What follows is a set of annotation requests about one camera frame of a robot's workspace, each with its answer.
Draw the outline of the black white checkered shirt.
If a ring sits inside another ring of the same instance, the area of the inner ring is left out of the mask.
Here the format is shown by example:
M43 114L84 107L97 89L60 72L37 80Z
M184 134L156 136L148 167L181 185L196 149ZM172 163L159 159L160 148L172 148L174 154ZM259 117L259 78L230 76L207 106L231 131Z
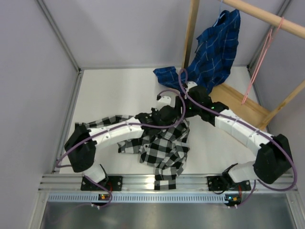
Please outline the black white checkered shirt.
M153 167L155 190L176 189L176 178L186 168L189 132L190 122L184 119L156 135L119 142L118 153L139 154L140 163Z

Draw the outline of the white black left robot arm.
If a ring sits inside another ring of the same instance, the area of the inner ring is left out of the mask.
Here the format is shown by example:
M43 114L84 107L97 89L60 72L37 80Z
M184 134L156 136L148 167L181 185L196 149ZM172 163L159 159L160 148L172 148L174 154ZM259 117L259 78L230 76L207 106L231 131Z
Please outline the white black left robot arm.
M64 145L73 172L83 173L91 179L97 190L107 187L108 179L102 165L95 161L97 148L105 148L125 140L159 134L181 122L185 108L173 108L169 105L161 109L152 109L151 113L139 113L136 116L116 124L100 128L88 128L80 125Z

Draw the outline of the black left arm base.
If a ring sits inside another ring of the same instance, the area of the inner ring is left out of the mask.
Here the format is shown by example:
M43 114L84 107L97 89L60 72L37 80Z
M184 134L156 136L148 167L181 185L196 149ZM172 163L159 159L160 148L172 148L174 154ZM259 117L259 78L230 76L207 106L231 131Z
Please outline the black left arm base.
M122 176L108 176L108 180L101 181L99 185L103 186L108 191L121 191L123 184L122 180ZM103 191L103 189L90 182L89 179L83 177L81 191Z

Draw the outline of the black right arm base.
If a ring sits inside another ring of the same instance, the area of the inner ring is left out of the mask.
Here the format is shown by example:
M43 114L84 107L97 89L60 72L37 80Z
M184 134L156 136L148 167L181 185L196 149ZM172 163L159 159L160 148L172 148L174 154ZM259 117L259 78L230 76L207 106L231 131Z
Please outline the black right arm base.
M208 190L215 193L223 193L225 191L251 191L250 181L233 182L229 177L224 176L208 176Z

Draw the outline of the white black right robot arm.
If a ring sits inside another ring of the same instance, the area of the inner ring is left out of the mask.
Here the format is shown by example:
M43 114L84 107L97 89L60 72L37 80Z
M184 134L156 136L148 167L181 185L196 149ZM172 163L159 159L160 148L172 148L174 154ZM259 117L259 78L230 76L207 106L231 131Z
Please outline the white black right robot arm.
M222 185L234 189L247 180L258 180L263 186L276 191L271 185L289 169L295 170L288 139L271 135L255 128L238 117L228 106L213 102L206 89L194 82L182 84L186 117L199 116L247 147L254 161L235 163L222 172Z

